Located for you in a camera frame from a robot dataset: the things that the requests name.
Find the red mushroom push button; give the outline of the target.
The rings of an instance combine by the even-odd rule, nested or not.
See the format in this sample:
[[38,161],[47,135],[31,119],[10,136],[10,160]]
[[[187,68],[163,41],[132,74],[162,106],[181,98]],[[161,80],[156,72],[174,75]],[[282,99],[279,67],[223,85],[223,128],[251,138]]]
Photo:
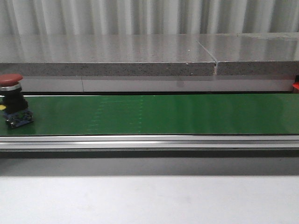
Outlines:
[[20,74],[3,74],[0,76],[0,110],[6,123],[11,128],[17,128],[33,122],[33,113],[28,108],[28,102],[22,94]]

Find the green conveyor belt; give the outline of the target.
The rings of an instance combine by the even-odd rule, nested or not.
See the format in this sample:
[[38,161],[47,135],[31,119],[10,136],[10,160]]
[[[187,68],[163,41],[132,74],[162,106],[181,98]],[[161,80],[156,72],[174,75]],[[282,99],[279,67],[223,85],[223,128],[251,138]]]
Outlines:
[[33,122],[2,136],[298,134],[297,94],[28,96]]

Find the grey stone slab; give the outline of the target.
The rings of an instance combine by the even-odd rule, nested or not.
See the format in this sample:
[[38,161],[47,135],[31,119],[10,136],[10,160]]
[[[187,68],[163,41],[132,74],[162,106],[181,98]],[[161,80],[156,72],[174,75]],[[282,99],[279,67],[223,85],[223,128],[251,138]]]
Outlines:
[[294,77],[299,35],[3,35],[0,71],[45,77]]

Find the red plastic part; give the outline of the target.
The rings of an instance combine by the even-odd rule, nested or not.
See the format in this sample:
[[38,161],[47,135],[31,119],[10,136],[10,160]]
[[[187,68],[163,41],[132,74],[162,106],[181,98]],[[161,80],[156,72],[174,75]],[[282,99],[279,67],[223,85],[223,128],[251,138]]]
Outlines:
[[299,75],[295,77],[294,83],[292,84],[292,93],[299,94]]

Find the white curtain backdrop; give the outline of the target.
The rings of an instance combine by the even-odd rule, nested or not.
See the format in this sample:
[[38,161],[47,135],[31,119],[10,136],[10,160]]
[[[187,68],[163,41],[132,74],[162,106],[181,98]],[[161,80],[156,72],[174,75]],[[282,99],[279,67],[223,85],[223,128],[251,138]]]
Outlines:
[[3,0],[0,32],[222,34],[298,32],[296,0]]

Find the aluminium conveyor side rail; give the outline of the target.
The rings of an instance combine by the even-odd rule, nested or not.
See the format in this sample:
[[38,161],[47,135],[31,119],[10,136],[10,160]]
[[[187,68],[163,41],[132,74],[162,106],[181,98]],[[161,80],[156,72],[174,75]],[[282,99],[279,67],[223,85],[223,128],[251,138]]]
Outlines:
[[297,150],[298,135],[69,135],[1,137],[2,152]]

